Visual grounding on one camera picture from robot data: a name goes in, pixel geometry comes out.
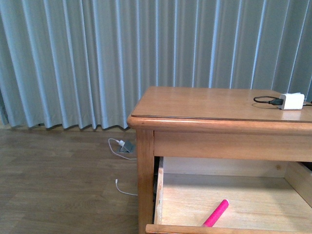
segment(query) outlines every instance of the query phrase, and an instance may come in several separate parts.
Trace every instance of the white cable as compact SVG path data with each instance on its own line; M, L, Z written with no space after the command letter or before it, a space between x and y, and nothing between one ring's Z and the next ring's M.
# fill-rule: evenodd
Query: white cable
M116 183L116 188L119 192L121 192L122 194L126 194L126 195L131 195L131 196L137 196L137 194L130 194L130 193L126 193L126 192L123 192L122 190L120 190L117 186L117 183L118 183L118 179L115 180L115 183Z
M118 144L121 143L121 142L122 142L122 143L124 143L124 142L123 142L122 140L119 141L119 140L116 140L116 139L114 139L114 138L109 138L109 139L108 139L109 148L111 149L111 151L112 151L112 153L113 153L114 155L117 155L117 156L122 157L122 158L127 159L127 160L136 160L136 158L128 158L128 157L125 157L125 156L122 156L122 155L119 155L119 154L115 153L115 152L113 151L112 147L111 147L110 140L114 140L114 141L116 141Z

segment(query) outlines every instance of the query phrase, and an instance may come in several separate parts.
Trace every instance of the phone charger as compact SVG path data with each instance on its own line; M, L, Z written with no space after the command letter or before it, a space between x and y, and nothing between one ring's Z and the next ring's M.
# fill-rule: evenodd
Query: phone charger
M301 110L304 102L304 94L281 94L279 97L283 99L283 104L278 106L282 110Z

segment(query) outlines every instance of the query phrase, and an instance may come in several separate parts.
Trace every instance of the pink marker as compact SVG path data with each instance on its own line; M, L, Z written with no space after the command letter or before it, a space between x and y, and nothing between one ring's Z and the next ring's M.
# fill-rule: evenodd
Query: pink marker
M214 210L214 212L209 216L209 218L201 225L202 227L212 227L217 220L221 217L223 212L229 207L229 201L223 200L220 205Z

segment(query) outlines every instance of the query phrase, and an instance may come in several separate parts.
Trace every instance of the desk top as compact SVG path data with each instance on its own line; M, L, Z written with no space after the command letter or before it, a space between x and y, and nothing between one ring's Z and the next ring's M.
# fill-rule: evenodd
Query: desk top
M257 96L279 97L271 90L150 87L132 117L246 120L312 123L312 107L280 110L253 101Z

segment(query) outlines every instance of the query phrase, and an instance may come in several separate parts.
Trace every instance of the wooden floor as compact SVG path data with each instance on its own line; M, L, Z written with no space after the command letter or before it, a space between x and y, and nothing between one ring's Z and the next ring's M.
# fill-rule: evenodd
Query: wooden floor
M134 133L0 129L0 233L137 234L137 196L115 187L117 178L137 193L137 163L110 153L109 137L135 142Z

